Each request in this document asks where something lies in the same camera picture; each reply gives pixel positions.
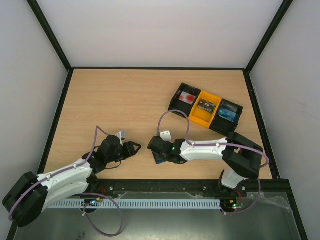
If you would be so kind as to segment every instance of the red and white card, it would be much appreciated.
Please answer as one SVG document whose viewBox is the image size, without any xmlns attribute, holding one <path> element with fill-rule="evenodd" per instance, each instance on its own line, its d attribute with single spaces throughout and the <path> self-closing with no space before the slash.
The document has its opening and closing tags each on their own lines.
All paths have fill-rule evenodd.
<svg viewBox="0 0 320 240">
<path fill-rule="evenodd" d="M 186 93 L 185 91 L 183 91 L 179 97 L 180 101 L 183 101 L 183 102 L 190 104 L 190 105 L 192 105 L 194 103 L 195 99 L 196 99 L 196 96 L 193 96 L 189 93 Z"/>
</svg>

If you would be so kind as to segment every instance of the blue package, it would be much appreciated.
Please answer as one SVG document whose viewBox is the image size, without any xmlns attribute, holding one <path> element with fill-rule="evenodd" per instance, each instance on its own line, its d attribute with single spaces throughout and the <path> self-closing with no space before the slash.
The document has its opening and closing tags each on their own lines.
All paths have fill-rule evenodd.
<svg viewBox="0 0 320 240">
<path fill-rule="evenodd" d="M 230 122 L 233 122 L 233 123 L 237 120 L 237 116 L 238 116 L 238 114 L 236 114 L 235 112 L 230 111 L 225 108 L 220 108 L 218 115 L 224 119 L 227 119 Z"/>
</svg>

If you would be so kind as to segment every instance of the light wood surface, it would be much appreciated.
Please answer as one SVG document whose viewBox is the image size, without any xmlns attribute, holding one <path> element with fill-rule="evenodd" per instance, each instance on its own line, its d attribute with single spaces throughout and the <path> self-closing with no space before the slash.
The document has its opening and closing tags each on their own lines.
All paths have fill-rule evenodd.
<svg viewBox="0 0 320 240">
<path fill-rule="evenodd" d="M 182 82 L 243 106 L 236 132 L 263 145 L 242 71 L 76 69 L 45 172 L 62 168 L 88 153 L 98 125 L 111 134 L 125 130 L 125 141 L 142 145 L 139 153 L 123 161 L 119 168 L 99 173 L 101 179 L 218 179 L 222 170 L 228 168 L 223 161 L 157 165 L 147 149 L 157 133 L 160 116 L 167 111 Z M 186 127 L 187 121 L 173 113 L 167 114 L 161 125 L 162 130 L 170 130 L 172 139 L 184 138 Z M 100 132 L 97 145 L 105 137 Z M 190 124 L 191 140 L 222 137 L 194 122 Z M 261 169 L 260 178 L 272 178 L 268 166 Z"/>
</svg>

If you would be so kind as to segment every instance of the perforated rail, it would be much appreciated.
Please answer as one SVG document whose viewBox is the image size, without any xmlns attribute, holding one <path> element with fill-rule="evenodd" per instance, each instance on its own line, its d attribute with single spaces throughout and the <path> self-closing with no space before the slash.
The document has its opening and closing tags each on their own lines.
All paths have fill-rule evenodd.
<svg viewBox="0 0 320 240">
<path fill-rule="evenodd" d="M 213 199 L 117 199 L 115 201 L 121 209 L 220 209 L 220 200 Z M 84 204 L 84 199 L 65 199 L 56 202 L 49 208 L 78 209 Z M 92 203 L 92 206 L 87 208 L 115 209 L 116 207 L 111 201 L 104 199 L 103 202 Z"/>
</svg>

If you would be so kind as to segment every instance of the white wall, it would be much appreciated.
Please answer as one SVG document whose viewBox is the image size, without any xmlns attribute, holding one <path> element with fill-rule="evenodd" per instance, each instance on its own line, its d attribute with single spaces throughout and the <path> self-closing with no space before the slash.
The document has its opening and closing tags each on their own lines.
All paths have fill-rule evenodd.
<svg viewBox="0 0 320 240">
<path fill-rule="evenodd" d="M 74 67 L 245 68 L 283 0 L 38 0 Z"/>
<path fill-rule="evenodd" d="M 0 1 L 0 200 L 36 172 L 67 71 L 25 0 Z M 0 240 L 11 222 L 0 205 Z"/>
<path fill-rule="evenodd" d="M 295 0 L 251 73 L 282 178 L 319 239 L 320 1 Z"/>
</svg>

